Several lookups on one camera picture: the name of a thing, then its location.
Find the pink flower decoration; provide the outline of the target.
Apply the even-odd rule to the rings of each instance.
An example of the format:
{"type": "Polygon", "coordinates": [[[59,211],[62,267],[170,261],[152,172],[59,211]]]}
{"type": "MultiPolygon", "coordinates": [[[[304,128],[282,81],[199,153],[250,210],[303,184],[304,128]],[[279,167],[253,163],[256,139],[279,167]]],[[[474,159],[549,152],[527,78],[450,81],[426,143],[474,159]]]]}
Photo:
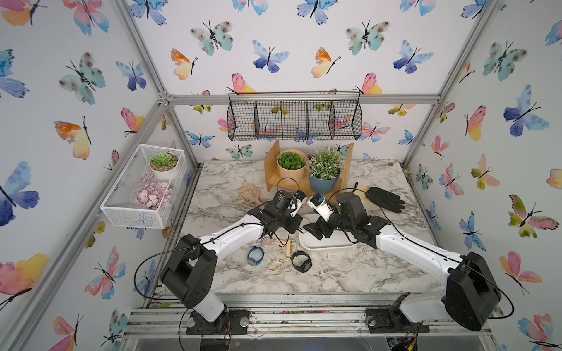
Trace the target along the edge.
{"type": "Polygon", "coordinates": [[[137,189],[137,195],[133,203],[156,211],[160,208],[172,206],[173,194],[174,191],[169,188],[167,182],[155,181],[137,189]]]}

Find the wooden shelf stand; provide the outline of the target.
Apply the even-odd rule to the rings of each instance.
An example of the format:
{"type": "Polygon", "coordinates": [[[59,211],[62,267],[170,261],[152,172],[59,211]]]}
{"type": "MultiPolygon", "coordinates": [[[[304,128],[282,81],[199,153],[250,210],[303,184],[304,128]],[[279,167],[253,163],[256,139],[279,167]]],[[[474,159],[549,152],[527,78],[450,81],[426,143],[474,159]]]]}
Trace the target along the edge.
{"type": "MultiPolygon", "coordinates": [[[[333,188],[325,194],[326,198],[333,196],[340,190],[348,186],[348,180],[350,175],[351,160],[353,158],[354,143],[348,144],[348,147],[344,147],[346,158],[344,159],[344,166],[340,173],[340,176],[336,179],[333,188]]],[[[310,186],[310,176],[307,167],[301,172],[301,175],[297,175],[298,171],[281,171],[278,164],[278,157],[281,153],[285,152],[280,148],[279,140],[276,141],[268,155],[264,160],[264,169],[266,177],[266,188],[268,191],[273,189],[284,189],[288,191],[303,191],[307,197],[314,195],[314,191],[310,186]]]]}

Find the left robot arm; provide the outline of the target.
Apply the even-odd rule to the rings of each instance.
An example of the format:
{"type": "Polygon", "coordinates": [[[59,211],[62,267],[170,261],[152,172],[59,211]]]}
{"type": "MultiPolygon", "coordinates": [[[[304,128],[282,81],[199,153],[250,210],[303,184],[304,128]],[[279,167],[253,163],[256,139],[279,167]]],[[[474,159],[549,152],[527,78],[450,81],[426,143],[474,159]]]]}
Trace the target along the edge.
{"type": "Polygon", "coordinates": [[[164,287],[187,308],[208,323],[226,316],[226,305],[212,292],[217,264],[244,245],[282,228],[289,234],[299,229],[298,215],[306,194],[279,190],[272,200],[249,210],[239,221],[211,235],[182,237],[160,273],[164,287]]]}

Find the white storage box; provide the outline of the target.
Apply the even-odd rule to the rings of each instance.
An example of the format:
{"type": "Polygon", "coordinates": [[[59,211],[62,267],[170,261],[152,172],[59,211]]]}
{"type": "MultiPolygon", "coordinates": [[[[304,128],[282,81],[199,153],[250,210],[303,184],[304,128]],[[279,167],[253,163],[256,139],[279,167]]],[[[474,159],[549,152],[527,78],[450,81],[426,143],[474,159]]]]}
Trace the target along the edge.
{"type": "Polygon", "coordinates": [[[319,218],[318,214],[305,214],[301,222],[301,230],[299,234],[300,245],[307,252],[321,251],[321,250],[346,250],[354,248],[357,244],[351,243],[345,236],[344,232],[335,230],[330,238],[323,237],[318,240],[313,234],[304,229],[304,225],[315,223],[319,218]]]}

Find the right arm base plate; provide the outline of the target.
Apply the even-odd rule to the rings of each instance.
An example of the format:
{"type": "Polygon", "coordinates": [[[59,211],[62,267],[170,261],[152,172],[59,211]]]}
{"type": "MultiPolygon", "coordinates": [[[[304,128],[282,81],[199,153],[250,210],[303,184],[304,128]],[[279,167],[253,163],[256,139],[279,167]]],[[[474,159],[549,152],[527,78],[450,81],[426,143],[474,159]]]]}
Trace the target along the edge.
{"type": "Polygon", "coordinates": [[[370,333],[429,333],[430,328],[423,323],[411,322],[401,311],[400,305],[410,295],[399,296],[392,304],[365,310],[365,322],[370,333]]]}

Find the white mesh wall shelf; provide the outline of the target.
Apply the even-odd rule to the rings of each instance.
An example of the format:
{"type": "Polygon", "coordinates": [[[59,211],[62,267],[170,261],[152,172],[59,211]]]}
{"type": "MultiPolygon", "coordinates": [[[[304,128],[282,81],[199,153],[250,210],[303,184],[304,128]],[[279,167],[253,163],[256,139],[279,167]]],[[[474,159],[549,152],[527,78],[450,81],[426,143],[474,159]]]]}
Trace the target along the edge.
{"type": "Polygon", "coordinates": [[[115,226],[163,229],[186,170],[183,150],[140,144],[100,210],[115,226]]]}

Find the succulent in white pot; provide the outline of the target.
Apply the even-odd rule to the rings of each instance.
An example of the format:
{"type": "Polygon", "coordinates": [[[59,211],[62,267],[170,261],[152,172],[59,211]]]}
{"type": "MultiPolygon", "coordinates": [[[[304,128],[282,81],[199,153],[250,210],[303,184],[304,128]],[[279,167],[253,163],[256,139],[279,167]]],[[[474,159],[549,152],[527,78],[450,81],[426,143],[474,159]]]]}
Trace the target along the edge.
{"type": "Polygon", "coordinates": [[[179,157],[170,152],[156,153],[150,160],[150,168],[154,174],[155,181],[169,182],[175,172],[179,157]]]}

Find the blue pot herb plant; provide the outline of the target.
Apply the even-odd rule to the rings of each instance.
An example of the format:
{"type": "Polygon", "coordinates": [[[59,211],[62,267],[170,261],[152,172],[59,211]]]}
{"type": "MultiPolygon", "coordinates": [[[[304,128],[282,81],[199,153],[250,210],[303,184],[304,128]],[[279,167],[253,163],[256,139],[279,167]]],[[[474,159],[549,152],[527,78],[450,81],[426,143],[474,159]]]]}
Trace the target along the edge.
{"type": "Polygon", "coordinates": [[[326,147],[310,157],[310,188],[322,195],[333,190],[343,169],[343,158],[337,149],[326,147]]]}

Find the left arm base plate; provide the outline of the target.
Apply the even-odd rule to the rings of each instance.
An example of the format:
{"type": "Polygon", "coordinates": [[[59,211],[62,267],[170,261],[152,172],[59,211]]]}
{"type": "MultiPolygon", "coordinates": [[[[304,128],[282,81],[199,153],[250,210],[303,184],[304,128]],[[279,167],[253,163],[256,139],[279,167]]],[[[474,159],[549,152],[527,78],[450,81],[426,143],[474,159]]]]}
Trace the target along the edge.
{"type": "Polygon", "coordinates": [[[247,310],[227,309],[218,319],[209,322],[197,312],[191,312],[187,319],[187,335],[246,335],[250,324],[250,313],[247,310]]]}

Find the black work glove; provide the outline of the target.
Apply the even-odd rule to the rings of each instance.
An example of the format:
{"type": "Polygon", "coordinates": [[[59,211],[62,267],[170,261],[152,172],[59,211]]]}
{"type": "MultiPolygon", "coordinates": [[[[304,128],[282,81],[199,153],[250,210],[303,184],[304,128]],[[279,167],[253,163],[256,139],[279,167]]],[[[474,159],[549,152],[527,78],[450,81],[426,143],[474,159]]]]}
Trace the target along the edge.
{"type": "Polygon", "coordinates": [[[365,189],[357,188],[358,192],[363,192],[365,198],[370,201],[370,203],[379,206],[382,209],[386,209],[390,212],[401,213],[405,209],[405,201],[395,193],[387,190],[383,190],[379,187],[367,187],[365,189]]]}

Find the pink pot green plant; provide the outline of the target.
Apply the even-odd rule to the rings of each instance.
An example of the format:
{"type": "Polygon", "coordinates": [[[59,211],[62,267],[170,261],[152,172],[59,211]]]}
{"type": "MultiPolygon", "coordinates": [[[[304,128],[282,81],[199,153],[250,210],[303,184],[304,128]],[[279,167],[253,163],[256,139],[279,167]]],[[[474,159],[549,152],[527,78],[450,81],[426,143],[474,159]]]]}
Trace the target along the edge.
{"type": "Polygon", "coordinates": [[[282,183],[289,186],[299,185],[305,176],[308,158],[304,152],[289,149],[277,157],[278,171],[282,183]]]}

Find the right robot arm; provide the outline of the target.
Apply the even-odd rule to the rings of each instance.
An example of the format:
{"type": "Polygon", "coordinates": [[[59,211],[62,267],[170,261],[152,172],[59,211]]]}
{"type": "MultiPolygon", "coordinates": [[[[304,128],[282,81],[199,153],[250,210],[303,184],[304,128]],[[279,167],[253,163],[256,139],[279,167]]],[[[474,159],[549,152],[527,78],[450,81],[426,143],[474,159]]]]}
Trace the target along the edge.
{"type": "Polygon", "coordinates": [[[451,252],[409,235],[389,219],[369,215],[352,192],[339,195],[337,201],[334,206],[320,194],[308,200],[319,215],[316,223],[307,225],[310,233],[350,233],[360,244],[393,254],[443,285],[441,290],[407,294],[398,302],[397,308],[408,322],[452,320],[470,331],[480,331],[493,318],[505,295],[484,257],[475,252],[451,252]]]}

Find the beige gold wrist watch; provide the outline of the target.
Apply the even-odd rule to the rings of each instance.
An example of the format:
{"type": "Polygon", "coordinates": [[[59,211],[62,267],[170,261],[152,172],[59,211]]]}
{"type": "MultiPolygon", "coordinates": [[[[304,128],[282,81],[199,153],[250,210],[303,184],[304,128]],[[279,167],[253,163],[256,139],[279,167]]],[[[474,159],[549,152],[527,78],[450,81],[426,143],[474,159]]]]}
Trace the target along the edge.
{"type": "Polygon", "coordinates": [[[279,273],[285,268],[285,260],[281,259],[274,259],[271,263],[266,267],[266,271],[268,273],[279,273]]]}

